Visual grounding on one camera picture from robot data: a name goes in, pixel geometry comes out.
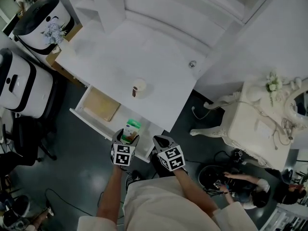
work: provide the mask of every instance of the human hand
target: human hand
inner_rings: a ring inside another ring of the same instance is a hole
[[[223,172],[225,174],[225,177],[227,178],[232,178],[232,174],[230,174],[229,172]]]
[[[228,193],[229,192],[229,190],[228,190],[228,188],[227,188],[227,186],[226,185],[221,185],[220,187],[219,187],[219,190],[221,190],[222,192],[226,192],[226,193]]]

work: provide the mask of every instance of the open drawer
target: open drawer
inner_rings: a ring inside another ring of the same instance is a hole
[[[76,109],[70,109],[70,111],[110,141],[112,140],[113,134],[121,128],[124,128],[129,119],[139,121],[141,123],[141,129],[139,131],[140,139],[136,147],[135,155],[149,163],[150,160],[148,157],[154,148],[153,136],[161,135],[164,130],[123,105],[120,105],[111,121],[108,122],[101,119],[83,106],[91,89],[92,86],[89,86],[79,101]]]

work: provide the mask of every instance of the sitting person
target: sitting person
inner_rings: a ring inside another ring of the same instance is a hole
[[[268,201],[270,196],[270,185],[265,179],[256,178],[250,175],[233,175],[225,172],[225,177],[238,180],[246,180],[250,182],[247,187],[230,194],[228,187],[222,185],[220,190],[225,193],[229,204],[240,202],[244,209],[262,208]]]
[[[304,185],[281,183],[277,186],[273,199],[280,204],[292,205],[307,194]]]

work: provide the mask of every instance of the white table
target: white table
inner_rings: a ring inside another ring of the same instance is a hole
[[[136,156],[148,161],[154,147],[153,135],[161,134],[164,129],[171,131],[196,84],[189,62],[202,64],[205,56],[170,36],[129,20],[110,35],[105,35],[101,25],[92,21],[70,44],[76,55],[62,52],[56,61],[89,83],[89,89],[95,87],[122,104],[109,123],[98,121],[83,109],[85,96],[71,111],[110,140],[113,132],[123,128],[129,118],[142,120],[144,129],[139,144],[146,148],[136,150]],[[143,99],[132,96],[136,78],[144,79],[147,84]]]
[[[208,106],[212,109],[231,103],[224,107],[225,114],[220,126],[193,129],[191,135],[222,137],[227,145],[239,148],[258,160],[260,166],[283,171],[291,146],[290,140],[279,125],[283,118],[279,115],[283,102],[276,102],[274,107],[271,107],[268,93],[265,93],[260,102],[261,106],[254,106],[246,96],[246,91],[252,84],[245,82],[242,92],[223,97],[224,103]]]

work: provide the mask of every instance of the dark gray floor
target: dark gray floor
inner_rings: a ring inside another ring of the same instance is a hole
[[[32,167],[18,166],[12,173],[12,179],[15,185],[23,187],[24,191],[42,208],[45,206],[44,192],[47,188],[52,188],[66,201],[95,215],[100,193],[104,190],[112,170],[109,157],[111,143],[69,111],[69,108],[77,105],[84,91],[85,89],[68,84],[64,103],[56,120],[57,135],[49,145],[50,151],[57,155],[58,160],[52,161],[45,157],[43,162],[36,162]],[[222,139],[189,135],[192,128],[217,126],[221,122],[222,114],[219,111],[211,112],[201,121],[194,118],[191,107],[195,106],[195,112],[202,116],[206,113],[203,102],[199,97],[191,95],[170,135],[181,145],[186,159],[211,163],[216,152],[220,150],[230,152],[232,148]],[[186,166],[193,179],[196,179],[200,168],[201,165],[198,163],[188,162]],[[129,168],[129,170],[133,169],[137,169],[146,178],[151,178],[155,173],[151,164],[138,158],[133,160]],[[278,183],[276,178],[263,169],[254,166],[245,166],[243,169],[247,173],[268,180],[272,189]],[[125,177],[126,175],[122,179],[122,200],[125,198]],[[63,203],[52,192],[47,192],[47,196],[56,215],[45,224],[45,229],[76,230],[78,218],[83,213]],[[224,196],[215,197],[215,201],[219,207],[226,205]],[[265,208],[247,212],[260,228],[275,206],[276,204],[270,201]]]

